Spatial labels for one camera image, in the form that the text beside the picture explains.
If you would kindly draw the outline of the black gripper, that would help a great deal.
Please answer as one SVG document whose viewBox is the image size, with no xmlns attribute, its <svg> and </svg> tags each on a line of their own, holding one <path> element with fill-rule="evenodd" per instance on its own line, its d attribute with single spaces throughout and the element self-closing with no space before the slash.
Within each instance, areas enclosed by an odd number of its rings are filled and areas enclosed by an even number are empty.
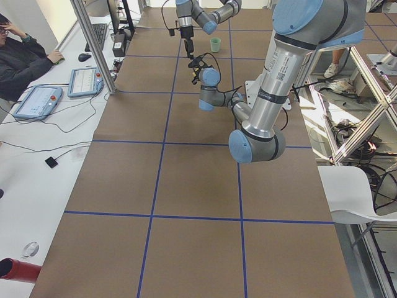
<svg viewBox="0 0 397 298">
<path fill-rule="evenodd" d="M 189 68 L 193 70 L 193 79 L 199 79 L 200 72 L 207 67 L 203 60 L 193 60 L 189 63 Z"/>
<path fill-rule="evenodd" d="M 194 59 L 194 43 L 191 39 L 193 37 L 193 27 L 181 27 L 181 38 L 184 40 L 184 46 L 187 57 L 191 60 Z"/>
</svg>

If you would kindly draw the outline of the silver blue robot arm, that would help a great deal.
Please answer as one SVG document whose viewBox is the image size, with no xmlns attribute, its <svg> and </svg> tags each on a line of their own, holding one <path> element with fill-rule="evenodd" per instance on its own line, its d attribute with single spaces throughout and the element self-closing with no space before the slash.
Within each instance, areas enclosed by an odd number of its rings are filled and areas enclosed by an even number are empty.
<svg viewBox="0 0 397 298">
<path fill-rule="evenodd" d="M 275 48 L 259 77 L 256 100 L 249 106 L 235 90 L 221 92 L 220 73 L 192 59 L 193 83 L 200 83 L 199 107 L 229 107 L 240 129 L 231 132 L 230 153 L 238 163 L 269 161 L 285 150 L 285 137 L 275 121 L 307 55 L 359 43 L 364 37 L 365 1 L 279 1 L 272 24 Z"/>
<path fill-rule="evenodd" d="M 193 21 L 195 21 L 203 31 L 210 35 L 214 33 L 218 24 L 225 22 L 230 17 L 234 17 L 241 10 L 242 1 L 229 0 L 221 1 L 220 8 L 212 12 L 205 12 L 198 1 L 177 0 L 176 14 L 179 24 L 181 39 L 184 40 L 187 57 L 194 59 L 194 37 Z"/>
</svg>

